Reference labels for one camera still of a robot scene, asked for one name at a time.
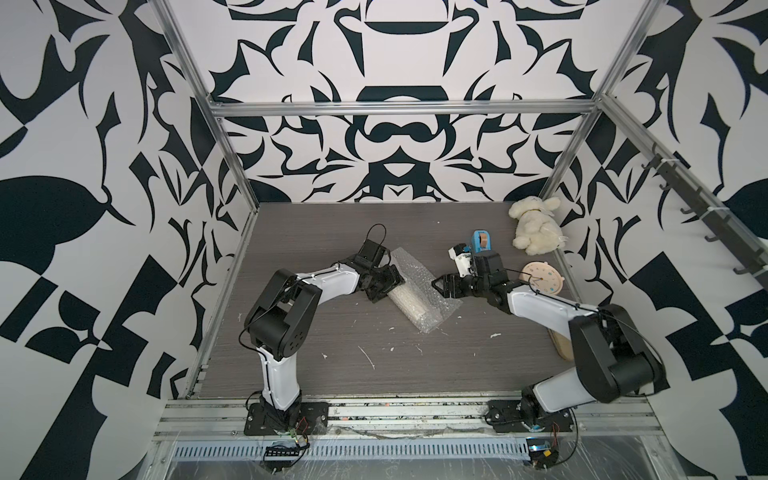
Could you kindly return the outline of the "clear bubble wrap sheet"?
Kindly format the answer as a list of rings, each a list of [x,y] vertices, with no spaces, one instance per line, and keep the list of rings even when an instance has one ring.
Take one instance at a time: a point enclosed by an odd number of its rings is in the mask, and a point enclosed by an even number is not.
[[[431,281],[436,279],[436,277],[403,248],[397,248],[391,252],[391,264],[397,267],[405,279],[405,283],[412,283],[418,287],[438,310],[440,319],[435,321],[434,328],[428,333],[422,333],[417,329],[420,333],[429,334],[436,330],[462,306],[461,300],[443,298],[434,290],[431,286]]]

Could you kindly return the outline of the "white ribbed ceramic vase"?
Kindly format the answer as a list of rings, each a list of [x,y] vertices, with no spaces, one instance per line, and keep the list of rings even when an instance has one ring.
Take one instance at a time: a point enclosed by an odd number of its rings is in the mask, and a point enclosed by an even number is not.
[[[430,332],[435,321],[440,319],[438,310],[412,283],[406,282],[395,287],[387,296],[422,333]]]

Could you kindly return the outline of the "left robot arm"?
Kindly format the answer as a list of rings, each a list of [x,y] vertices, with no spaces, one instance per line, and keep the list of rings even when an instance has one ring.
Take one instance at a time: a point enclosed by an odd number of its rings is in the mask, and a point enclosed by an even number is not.
[[[319,306],[338,297],[365,293],[376,303],[405,283],[392,264],[336,262],[315,272],[276,271],[245,317],[241,345],[260,359],[263,388],[259,405],[281,430],[298,422],[301,388],[297,352],[307,340]]]

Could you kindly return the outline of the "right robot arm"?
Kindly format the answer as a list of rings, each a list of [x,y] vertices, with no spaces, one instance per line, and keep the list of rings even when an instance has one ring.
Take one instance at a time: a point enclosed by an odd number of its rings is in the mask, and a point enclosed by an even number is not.
[[[654,347],[637,330],[628,312],[568,301],[547,294],[533,277],[513,279],[492,250],[454,256],[455,273],[431,282],[449,299],[483,298],[503,313],[533,321],[571,342],[574,366],[523,390],[512,408],[512,423],[541,428],[556,414],[589,403],[611,403],[652,386],[659,390],[666,369]]]

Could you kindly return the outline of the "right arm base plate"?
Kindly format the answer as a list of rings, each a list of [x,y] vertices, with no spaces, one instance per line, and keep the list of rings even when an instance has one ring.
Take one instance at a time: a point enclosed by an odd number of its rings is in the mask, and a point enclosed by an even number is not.
[[[574,416],[568,410],[546,412],[532,398],[491,400],[483,419],[496,433],[572,432]]]

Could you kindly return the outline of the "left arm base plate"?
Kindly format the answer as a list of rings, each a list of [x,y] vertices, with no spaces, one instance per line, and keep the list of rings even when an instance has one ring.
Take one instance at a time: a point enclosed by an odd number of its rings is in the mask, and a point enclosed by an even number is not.
[[[245,436],[315,434],[327,428],[329,407],[326,402],[302,402],[300,399],[285,411],[266,402],[252,403],[248,407],[243,433]]]

